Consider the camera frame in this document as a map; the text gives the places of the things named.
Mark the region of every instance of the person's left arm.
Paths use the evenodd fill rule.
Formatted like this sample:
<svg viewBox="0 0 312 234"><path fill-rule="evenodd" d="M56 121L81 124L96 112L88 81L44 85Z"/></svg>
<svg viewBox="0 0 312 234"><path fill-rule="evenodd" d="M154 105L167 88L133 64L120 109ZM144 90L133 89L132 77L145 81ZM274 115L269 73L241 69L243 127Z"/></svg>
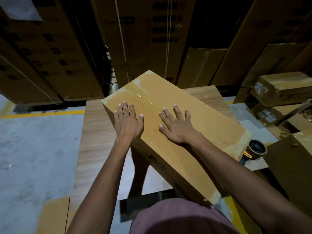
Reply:
<svg viewBox="0 0 312 234"><path fill-rule="evenodd" d="M143 130L143 115L126 102L115 111L117 138L102 169L77 210L67 234L109 233L126 154L131 143Z"/></svg>

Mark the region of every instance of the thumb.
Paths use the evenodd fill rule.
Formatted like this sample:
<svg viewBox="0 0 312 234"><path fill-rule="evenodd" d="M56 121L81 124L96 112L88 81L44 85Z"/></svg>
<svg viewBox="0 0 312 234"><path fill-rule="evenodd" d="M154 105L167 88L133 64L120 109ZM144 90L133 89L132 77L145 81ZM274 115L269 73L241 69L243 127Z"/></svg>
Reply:
<svg viewBox="0 0 312 234"><path fill-rule="evenodd" d="M174 134L167 127L163 126L162 124L160 124L158 127L161 133L163 133L170 141L175 142Z"/></svg>
<svg viewBox="0 0 312 234"><path fill-rule="evenodd" d="M139 126L143 129L144 128L144 115L141 114L139 117L138 117L138 124Z"/></svg>

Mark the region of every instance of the white paper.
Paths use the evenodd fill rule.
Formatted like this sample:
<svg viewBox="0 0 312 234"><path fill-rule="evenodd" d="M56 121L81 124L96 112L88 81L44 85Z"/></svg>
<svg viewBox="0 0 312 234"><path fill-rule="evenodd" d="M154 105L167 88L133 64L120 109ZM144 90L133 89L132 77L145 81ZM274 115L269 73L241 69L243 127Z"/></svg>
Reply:
<svg viewBox="0 0 312 234"><path fill-rule="evenodd" d="M10 19L42 21L31 0L0 0L0 6Z"/></svg>

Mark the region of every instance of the finger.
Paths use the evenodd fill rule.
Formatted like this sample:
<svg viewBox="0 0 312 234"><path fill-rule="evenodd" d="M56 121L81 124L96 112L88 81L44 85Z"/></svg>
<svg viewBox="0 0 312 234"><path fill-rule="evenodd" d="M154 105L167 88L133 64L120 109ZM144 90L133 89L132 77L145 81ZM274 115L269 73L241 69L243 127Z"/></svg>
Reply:
<svg viewBox="0 0 312 234"><path fill-rule="evenodd" d="M169 127L169 124L171 121L166 117L166 115L162 112L159 112L158 114L160 118L162 119L162 121L166 124L166 126Z"/></svg>
<svg viewBox="0 0 312 234"><path fill-rule="evenodd" d="M191 113L190 113L190 111L186 110L184 115L185 115L185 120L191 122Z"/></svg>
<svg viewBox="0 0 312 234"><path fill-rule="evenodd" d="M175 141L174 134L167 127L163 126L162 124L160 124L158 127L161 133L163 133L170 141Z"/></svg>
<svg viewBox="0 0 312 234"><path fill-rule="evenodd" d="M174 113L176 114L177 119L183 120L181 110L179 109L177 105L174 105Z"/></svg>
<svg viewBox="0 0 312 234"><path fill-rule="evenodd" d="M123 116L123 110L122 110L121 104L118 105L118 116L119 116L119 119L121 119Z"/></svg>
<svg viewBox="0 0 312 234"><path fill-rule="evenodd" d="M141 129L144 129L144 115L141 114L139 117L138 117L138 124L140 126Z"/></svg>
<svg viewBox="0 0 312 234"><path fill-rule="evenodd" d="M118 116L117 111L114 112L114 119L115 119L115 124L116 124L119 121L119 116Z"/></svg>
<svg viewBox="0 0 312 234"><path fill-rule="evenodd" d="M129 109L128 109L128 104L126 101L122 104L122 110L124 111L124 115L129 115Z"/></svg>
<svg viewBox="0 0 312 234"><path fill-rule="evenodd" d="M173 121L175 119L166 108L163 108L163 112L170 121Z"/></svg>
<svg viewBox="0 0 312 234"><path fill-rule="evenodd" d="M136 118L135 107L133 106L133 104L129 105L129 111L130 111L130 115Z"/></svg>

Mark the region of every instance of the person's right arm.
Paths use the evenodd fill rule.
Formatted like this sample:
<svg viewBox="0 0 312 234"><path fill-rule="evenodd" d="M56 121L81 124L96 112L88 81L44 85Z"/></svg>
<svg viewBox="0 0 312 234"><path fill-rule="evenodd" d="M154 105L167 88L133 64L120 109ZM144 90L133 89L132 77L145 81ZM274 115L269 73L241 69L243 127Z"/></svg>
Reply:
<svg viewBox="0 0 312 234"><path fill-rule="evenodd" d="M167 127L160 131L172 142L189 144L242 208L269 233L310 233L312 221L255 173L210 143L174 105L175 119L167 109L159 115Z"/></svg>

